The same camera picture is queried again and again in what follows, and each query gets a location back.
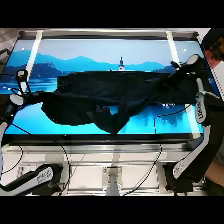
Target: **display screen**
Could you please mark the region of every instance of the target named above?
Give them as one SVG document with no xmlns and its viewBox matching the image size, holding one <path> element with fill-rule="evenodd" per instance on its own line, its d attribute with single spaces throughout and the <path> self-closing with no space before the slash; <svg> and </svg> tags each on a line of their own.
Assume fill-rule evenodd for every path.
<svg viewBox="0 0 224 224">
<path fill-rule="evenodd" d="M 5 74 L 16 74 L 26 69 L 31 55 L 35 61 L 29 79 L 31 90 L 52 92 L 57 88 L 57 77 L 72 72 L 84 71 L 147 71 L 173 73 L 175 69 L 167 40 L 129 40 L 129 39 L 43 39 L 34 52 L 35 40 L 18 40 L 5 67 Z M 186 62 L 193 55 L 204 57 L 198 42 L 175 41 L 180 62 Z M 217 86 L 211 76 L 210 82 L 216 91 Z M 1 76 L 0 94 L 11 94 L 10 88 L 17 88 L 14 78 Z M 32 134 L 108 134 L 95 124 L 79 126 L 53 123 L 41 110 L 42 104 L 28 106 L 19 111 L 14 124 Z M 154 134 L 154 117 L 170 114 L 186 105 L 159 104 L 147 106 L 130 121 L 118 134 Z M 111 113 L 117 107 L 110 107 Z M 201 133 L 201 125 L 195 120 L 195 106 L 187 111 L 156 119 L 156 133 Z M 25 134 L 10 126 L 6 134 Z"/>
</svg>

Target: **sky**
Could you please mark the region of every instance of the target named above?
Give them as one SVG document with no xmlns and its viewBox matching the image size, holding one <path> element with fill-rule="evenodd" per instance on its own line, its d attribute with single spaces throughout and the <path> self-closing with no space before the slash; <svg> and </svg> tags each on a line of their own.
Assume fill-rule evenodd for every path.
<svg viewBox="0 0 224 224">
<path fill-rule="evenodd" d="M 14 51 L 31 50 L 33 43 L 34 40 L 19 40 Z M 185 62 L 192 54 L 201 52 L 196 42 L 175 41 L 175 44 L 181 62 Z M 38 53 L 63 60 L 84 56 L 111 64 L 118 64 L 122 56 L 126 65 L 146 61 L 170 65 L 172 61 L 167 40 L 43 39 Z"/>
</svg>

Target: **crumpled black fabric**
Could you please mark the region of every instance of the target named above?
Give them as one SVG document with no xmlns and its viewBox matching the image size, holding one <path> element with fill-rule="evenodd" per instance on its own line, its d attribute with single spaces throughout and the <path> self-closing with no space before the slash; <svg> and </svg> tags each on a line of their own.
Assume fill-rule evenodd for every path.
<svg viewBox="0 0 224 224">
<path fill-rule="evenodd" d="M 72 126 L 94 123 L 108 133 L 117 134 L 131 116 L 140 113 L 147 105 L 196 102 L 195 77 L 185 78 L 178 82 L 178 87 L 172 87 L 164 85 L 169 75 L 94 71 L 59 76 L 57 89 L 45 95 L 42 110 L 55 123 Z M 115 105 L 118 113 L 112 115 L 108 106 Z"/>
</svg>

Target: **church tower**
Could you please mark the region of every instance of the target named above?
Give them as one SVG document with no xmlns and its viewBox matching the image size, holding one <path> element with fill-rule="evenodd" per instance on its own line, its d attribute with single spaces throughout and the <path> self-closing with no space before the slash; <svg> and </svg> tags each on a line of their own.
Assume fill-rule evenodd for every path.
<svg viewBox="0 0 224 224">
<path fill-rule="evenodd" d="M 121 57 L 121 60 L 120 60 L 120 65 L 119 65 L 119 71 L 125 71 L 125 67 L 124 67 L 124 63 L 123 63 L 123 60 L 122 60 L 122 57 Z"/>
</svg>

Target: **screen bezel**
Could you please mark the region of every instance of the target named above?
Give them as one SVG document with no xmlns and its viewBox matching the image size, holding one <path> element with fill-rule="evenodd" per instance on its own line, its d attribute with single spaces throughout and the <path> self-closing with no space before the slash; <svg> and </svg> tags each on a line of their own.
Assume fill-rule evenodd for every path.
<svg viewBox="0 0 224 224">
<path fill-rule="evenodd" d="M 134 31 L 126 33 L 125 31 L 68 31 L 68 30 L 44 30 L 42 39 L 136 39 L 136 40 L 167 40 L 166 31 Z M 197 41 L 195 32 L 172 32 L 174 41 Z M 37 31 L 27 31 L 20 35 L 17 40 L 36 39 Z M 3 145 L 99 145 L 99 144 L 146 144 L 146 143 L 181 143 L 193 139 L 192 133 L 170 133 L 170 134 L 5 134 Z"/>
</svg>

